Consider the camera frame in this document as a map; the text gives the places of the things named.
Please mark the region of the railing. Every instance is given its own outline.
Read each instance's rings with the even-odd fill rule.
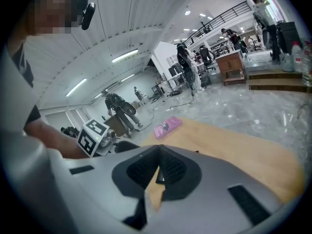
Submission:
[[[227,10],[226,12],[222,13],[221,15],[215,17],[210,22],[202,26],[200,29],[198,29],[195,33],[189,36],[183,43],[189,47],[192,45],[195,41],[203,37],[205,34],[209,33],[213,29],[216,29],[220,25],[226,23],[227,21],[236,18],[246,12],[251,11],[252,9],[247,4],[247,1],[244,1],[233,8]]]

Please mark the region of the black and white marker cube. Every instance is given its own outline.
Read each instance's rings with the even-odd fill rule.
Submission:
[[[78,135],[78,145],[89,156],[93,157],[101,140],[107,136],[109,126],[91,119],[82,125]]]

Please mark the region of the ceiling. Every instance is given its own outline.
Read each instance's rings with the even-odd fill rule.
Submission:
[[[29,37],[25,43],[40,109],[90,103],[103,88],[143,71],[185,0],[89,2],[95,2],[97,9],[88,30]],[[136,55],[112,63],[136,48]],[[87,81],[65,97],[84,78]]]
[[[206,24],[210,21],[208,17],[217,17],[244,1],[246,0],[191,0],[184,7],[184,10],[175,17],[170,30],[163,40],[172,43],[175,39],[182,40],[188,38],[193,33],[192,29],[199,29],[202,27],[201,21]],[[190,10],[191,13],[186,16],[185,11],[187,10]]]

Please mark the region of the wooden step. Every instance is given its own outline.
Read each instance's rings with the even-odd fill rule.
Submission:
[[[306,92],[302,79],[251,79],[247,80],[250,90],[280,90]]]
[[[248,73],[249,79],[301,79],[302,73],[285,72],[281,69],[261,70]]]

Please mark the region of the pink box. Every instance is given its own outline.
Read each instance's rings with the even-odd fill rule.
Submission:
[[[154,134],[157,139],[166,136],[173,129],[182,124],[182,121],[175,116],[170,117],[164,123],[154,128]]]

